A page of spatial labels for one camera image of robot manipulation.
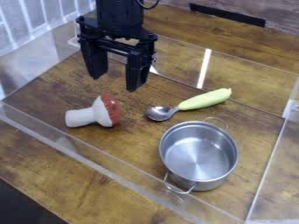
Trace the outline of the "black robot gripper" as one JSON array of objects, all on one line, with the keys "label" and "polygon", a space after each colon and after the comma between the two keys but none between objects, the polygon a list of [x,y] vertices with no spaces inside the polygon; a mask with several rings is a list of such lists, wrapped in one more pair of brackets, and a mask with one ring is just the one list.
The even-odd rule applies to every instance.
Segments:
[{"label": "black robot gripper", "polygon": [[144,27],[144,11],[159,2],[144,0],[96,0],[96,16],[80,16],[78,44],[88,74],[96,80],[108,71],[108,52],[129,53],[125,64],[125,90],[135,92],[145,84],[155,54],[156,35]]}]

